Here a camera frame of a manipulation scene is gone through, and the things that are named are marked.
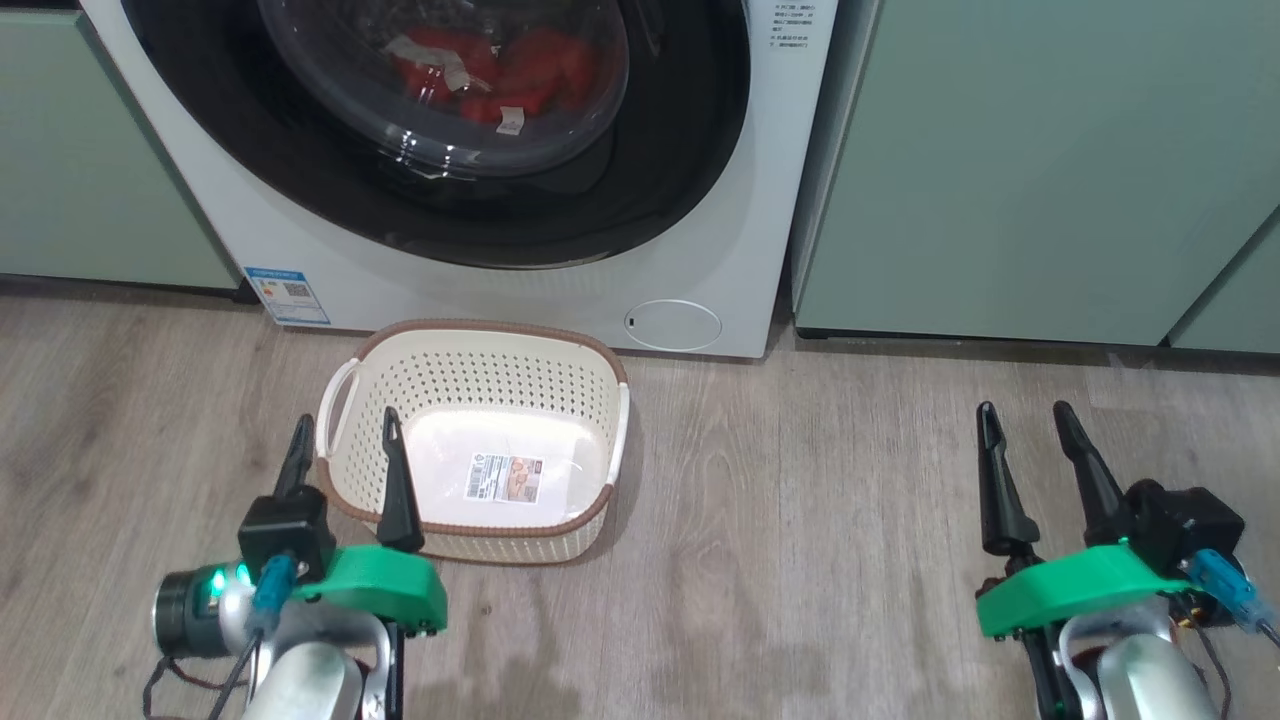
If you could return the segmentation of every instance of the plastic laundry basket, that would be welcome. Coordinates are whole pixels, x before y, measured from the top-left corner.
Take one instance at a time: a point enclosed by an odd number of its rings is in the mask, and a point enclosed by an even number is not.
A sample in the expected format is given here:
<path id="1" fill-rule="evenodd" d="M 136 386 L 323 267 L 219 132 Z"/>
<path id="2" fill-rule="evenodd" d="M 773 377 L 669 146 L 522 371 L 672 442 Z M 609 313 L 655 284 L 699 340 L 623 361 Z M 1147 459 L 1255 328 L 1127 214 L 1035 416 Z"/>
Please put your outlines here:
<path id="1" fill-rule="evenodd" d="M 316 433 L 321 488 L 370 524 L 385 492 L 388 405 L 403 425 L 424 553 L 564 562 L 599 536 L 630 405 L 622 364 L 600 342 L 463 320 L 370 337 L 329 380 Z"/>

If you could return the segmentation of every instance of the wooden floor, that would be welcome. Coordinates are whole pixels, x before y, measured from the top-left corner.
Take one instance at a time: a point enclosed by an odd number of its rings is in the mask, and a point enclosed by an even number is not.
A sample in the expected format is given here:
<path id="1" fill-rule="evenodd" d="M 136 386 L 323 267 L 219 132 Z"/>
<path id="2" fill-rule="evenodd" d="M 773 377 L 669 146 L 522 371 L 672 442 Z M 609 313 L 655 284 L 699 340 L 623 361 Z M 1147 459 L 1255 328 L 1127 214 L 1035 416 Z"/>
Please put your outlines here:
<path id="1" fill-rule="evenodd" d="M 0 717 L 138 716 L 156 583 L 236 556 L 358 342 L 221 300 L 0 279 Z M 635 415 L 598 546 L 566 568 L 443 564 L 452 626 L 411 643 L 406 717 L 1029 717 L 1021 650 L 974 616 L 1000 568 L 978 539 L 987 398 L 1041 555 L 1083 547 L 1050 415 L 1065 398 L 1124 484 L 1204 484 L 1242 511 L 1240 555 L 1280 598 L 1280 364 L 783 328 L 759 363 L 625 364 Z M 1274 716 L 1280 656 L 1216 637 L 1233 716 Z M 170 679 L 156 710 L 211 700 Z"/>

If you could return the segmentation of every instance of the clothing label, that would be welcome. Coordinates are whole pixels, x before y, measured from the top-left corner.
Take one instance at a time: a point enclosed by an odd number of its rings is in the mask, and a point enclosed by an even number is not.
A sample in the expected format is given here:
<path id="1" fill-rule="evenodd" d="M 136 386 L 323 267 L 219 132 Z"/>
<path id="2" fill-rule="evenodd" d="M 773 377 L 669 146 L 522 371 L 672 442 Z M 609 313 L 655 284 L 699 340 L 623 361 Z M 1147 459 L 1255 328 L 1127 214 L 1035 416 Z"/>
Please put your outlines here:
<path id="1" fill-rule="evenodd" d="M 502 110 L 502 124 L 498 126 L 498 132 L 502 135 L 520 135 L 520 131 L 525 129 L 524 108 L 499 108 L 499 110 Z"/>
<path id="2" fill-rule="evenodd" d="M 453 92 L 457 92 L 458 90 L 472 83 L 485 91 L 493 90 L 489 83 L 472 77 L 471 73 L 467 72 L 467 67 L 462 63 L 462 58 L 460 58 L 453 50 L 445 50 L 443 47 L 424 47 L 403 35 L 397 35 L 396 38 L 387 44 L 384 50 L 416 65 L 443 68 L 444 85 Z"/>

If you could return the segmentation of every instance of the washing machine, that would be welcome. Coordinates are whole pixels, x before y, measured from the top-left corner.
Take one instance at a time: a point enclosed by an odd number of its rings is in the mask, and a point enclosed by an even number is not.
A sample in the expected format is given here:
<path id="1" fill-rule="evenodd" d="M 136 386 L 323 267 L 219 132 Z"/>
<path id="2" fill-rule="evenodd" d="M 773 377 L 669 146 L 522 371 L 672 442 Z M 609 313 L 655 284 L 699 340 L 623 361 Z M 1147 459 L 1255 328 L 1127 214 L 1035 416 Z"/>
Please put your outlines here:
<path id="1" fill-rule="evenodd" d="M 285 325 L 760 356 L 836 0 L 82 0 Z"/>

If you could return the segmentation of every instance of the green cabinet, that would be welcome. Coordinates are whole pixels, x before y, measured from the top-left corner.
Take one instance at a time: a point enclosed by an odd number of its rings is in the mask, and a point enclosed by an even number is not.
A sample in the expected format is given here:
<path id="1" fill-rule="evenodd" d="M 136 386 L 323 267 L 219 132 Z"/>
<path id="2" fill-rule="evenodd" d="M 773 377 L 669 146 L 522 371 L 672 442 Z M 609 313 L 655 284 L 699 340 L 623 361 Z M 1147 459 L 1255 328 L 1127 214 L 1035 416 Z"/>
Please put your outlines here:
<path id="1" fill-rule="evenodd" d="M 1155 345 L 1280 202 L 1280 3 L 840 15 L 801 331 Z"/>
<path id="2" fill-rule="evenodd" d="M 81 13 L 0 10 L 0 273 L 239 283 Z"/>
<path id="3" fill-rule="evenodd" d="M 1280 209 L 1170 333 L 1174 347 L 1280 352 Z"/>

